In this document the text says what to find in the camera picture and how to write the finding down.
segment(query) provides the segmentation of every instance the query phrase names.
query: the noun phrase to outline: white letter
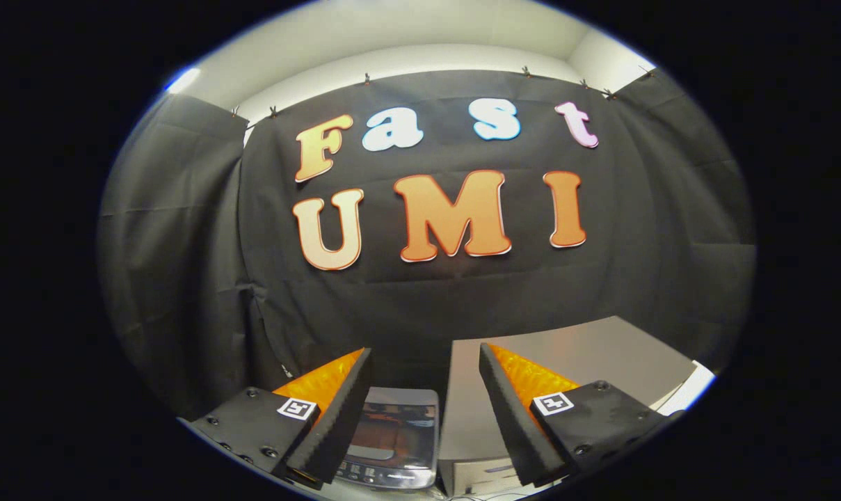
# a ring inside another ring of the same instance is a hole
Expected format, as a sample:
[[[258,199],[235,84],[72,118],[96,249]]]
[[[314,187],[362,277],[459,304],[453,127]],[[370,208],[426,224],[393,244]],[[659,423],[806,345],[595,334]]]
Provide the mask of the white letter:
[[[599,145],[599,139],[594,134],[588,133],[585,122],[589,122],[590,118],[586,116],[584,111],[580,111],[574,102],[564,102],[556,106],[556,112],[566,117],[566,124],[569,126],[569,131],[572,132],[572,137],[581,146],[588,148],[595,148]]]
[[[423,131],[417,129],[417,114],[411,108],[389,108],[367,118],[367,126],[373,127],[362,139],[362,145],[369,152],[382,152],[398,146],[410,148],[423,139]]]
[[[481,98],[470,102],[470,116],[480,120],[473,130],[484,139],[513,139],[519,136],[519,120],[513,116],[516,107],[506,99]]]

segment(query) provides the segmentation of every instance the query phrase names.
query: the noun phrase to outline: white wall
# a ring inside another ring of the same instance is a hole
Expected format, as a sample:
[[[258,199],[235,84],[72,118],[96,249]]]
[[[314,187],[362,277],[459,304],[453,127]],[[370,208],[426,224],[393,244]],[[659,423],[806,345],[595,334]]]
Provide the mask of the white wall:
[[[582,38],[568,63],[589,86],[611,92],[617,92],[646,71],[655,69],[655,64],[595,29],[590,29]]]
[[[393,47],[347,57],[303,71],[275,83],[242,102],[238,110],[250,123],[269,116],[269,108],[278,111],[297,102],[365,80],[436,70],[501,70],[522,73],[528,66],[532,75],[580,82],[580,76],[565,61],[518,49],[493,45],[433,44]],[[248,130],[246,139],[252,129]]]

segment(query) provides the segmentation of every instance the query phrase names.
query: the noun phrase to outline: cable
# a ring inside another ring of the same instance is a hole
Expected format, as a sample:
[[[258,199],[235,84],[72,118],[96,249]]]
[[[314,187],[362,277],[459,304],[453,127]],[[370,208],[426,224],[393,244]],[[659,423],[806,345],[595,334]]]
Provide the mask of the cable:
[[[471,501],[491,501],[494,498],[500,498],[501,495],[519,495],[519,499],[528,497],[528,494],[520,494],[519,492],[505,492],[504,494],[493,495],[491,498],[483,499],[483,498],[472,498],[468,495],[455,495],[454,498],[449,498],[449,501],[453,501],[455,499],[470,499]]]
[[[528,497],[529,497],[529,494],[519,494],[518,492],[505,492],[504,494],[493,495],[491,498],[488,498],[488,499],[486,499],[486,500],[484,500],[484,501],[491,501],[491,499],[494,499],[494,498],[500,498],[500,497],[501,497],[501,495],[519,495],[519,496],[521,497],[521,498],[519,498],[519,499],[522,499],[522,498],[528,498]]]

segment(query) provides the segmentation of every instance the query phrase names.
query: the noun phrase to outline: ceiling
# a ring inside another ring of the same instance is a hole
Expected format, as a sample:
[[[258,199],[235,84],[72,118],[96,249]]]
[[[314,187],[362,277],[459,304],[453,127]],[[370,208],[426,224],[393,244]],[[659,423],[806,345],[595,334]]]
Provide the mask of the ceiling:
[[[529,0],[318,0],[198,61],[200,78],[189,95],[242,102],[312,67],[402,45],[497,45],[567,61],[589,29]]]

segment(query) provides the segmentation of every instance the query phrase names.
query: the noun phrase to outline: orange letter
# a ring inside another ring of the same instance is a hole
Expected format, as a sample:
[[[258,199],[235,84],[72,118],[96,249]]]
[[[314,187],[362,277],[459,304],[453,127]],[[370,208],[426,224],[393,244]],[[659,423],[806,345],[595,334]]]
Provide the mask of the orange letter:
[[[556,229],[550,235],[553,247],[577,247],[586,241],[578,212],[578,187],[582,179],[576,174],[554,170],[544,174],[544,183],[553,191],[553,213]]]
[[[331,197],[330,203],[340,209],[340,225],[343,226],[343,246],[332,251],[321,240],[318,215],[324,207],[324,200],[311,198],[296,203],[294,216],[300,228],[300,245],[309,264],[323,270],[347,269],[359,259],[362,253],[359,202],[363,198],[364,191],[357,188],[340,191]]]
[[[352,126],[353,118],[349,115],[341,115],[334,120],[307,128],[296,135],[296,140],[300,142],[300,170],[296,174],[297,183],[324,174],[334,166],[332,159],[325,158],[324,151],[329,150],[330,154],[339,152],[340,146],[343,145],[343,134],[340,133],[340,129]]]
[[[506,254],[513,247],[504,234],[500,214],[500,185],[504,175],[496,170],[477,170],[464,180],[458,202],[452,204],[430,175],[410,175],[398,180],[395,193],[405,199],[408,246],[401,259],[408,263],[429,261],[438,253],[430,244],[427,226],[449,256],[458,253],[467,226],[472,225],[464,251],[470,256]]]

